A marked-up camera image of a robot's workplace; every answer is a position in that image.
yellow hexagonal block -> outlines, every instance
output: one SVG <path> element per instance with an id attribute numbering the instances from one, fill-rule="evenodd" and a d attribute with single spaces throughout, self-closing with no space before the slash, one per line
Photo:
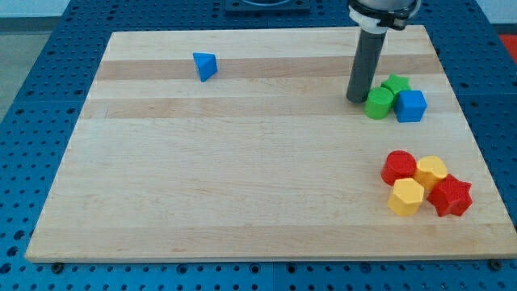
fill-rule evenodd
<path id="1" fill-rule="evenodd" d="M 417 162 L 417 170 L 413 178 L 419 182 L 427 191 L 447 177 L 445 163 L 436 156 L 420 158 Z"/>
<path id="2" fill-rule="evenodd" d="M 388 207 L 398 216 L 411 216 L 420 208 L 423 193 L 423 186 L 413 178 L 398 179 L 393 185 Z"/>

green block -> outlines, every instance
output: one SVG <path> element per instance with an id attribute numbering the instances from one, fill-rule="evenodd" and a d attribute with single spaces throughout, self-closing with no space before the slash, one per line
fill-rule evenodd
<path id="1" fill-rule="evenodd" d="M 371 89 L 364 105 L 364 114 L 375 120 L 383 119 L 391 110 L 394 100 L 395 96 L 386 88 L 377 87 Z"/>
<path id="2" fill-rule="evenodd" d="M 397 76 L 396 74 L 390 74 L 388 80 L 382 82 L 382 86 L 390 90 L 395 97 L 401 91 L 410 91 L 410 79 L 406 77 Z"/>

blue block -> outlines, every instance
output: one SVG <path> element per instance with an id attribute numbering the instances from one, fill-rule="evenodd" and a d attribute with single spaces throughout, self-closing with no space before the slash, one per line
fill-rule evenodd
<path id="1" fill-rule="evenodd" d="M 195 69 L 201 82 L 208 80 L 217 73 L 216 55 L 213 53 L 193 53 Z"/>
<path id="2" fill-rule="evenodd" d="M 426 108 L 427 102 L 421 91 L 401 91 L 394 110 L 398 122 L 419 122 Z"/>

wood grain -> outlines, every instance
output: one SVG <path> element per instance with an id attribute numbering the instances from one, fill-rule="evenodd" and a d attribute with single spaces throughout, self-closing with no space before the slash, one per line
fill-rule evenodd
<path id="1" fill-rule="evenodd" d="M 26 257 L 34 262 L 480 259 L 517 234 L 425 29 L 389 32 L 374 86 L 424 91 L 422 122 L 343 100 L 357 28 L 117 32 Z M 246 45 L 238 46 L 242 40 Z M 191 52 L 220 57 L 205 83 Z M 387 207 L 391 150 L 473 183 L 463 217 Z"/>

blue triangular prism block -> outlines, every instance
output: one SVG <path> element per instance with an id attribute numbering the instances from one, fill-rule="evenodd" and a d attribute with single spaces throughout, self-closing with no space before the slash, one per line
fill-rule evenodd
<path id="1" fill-rule="evenodd" d="M 217 72 L 216 55 L 213 53 L 193 53 L 195 68 L 201 82 L 208 80 Z"/>

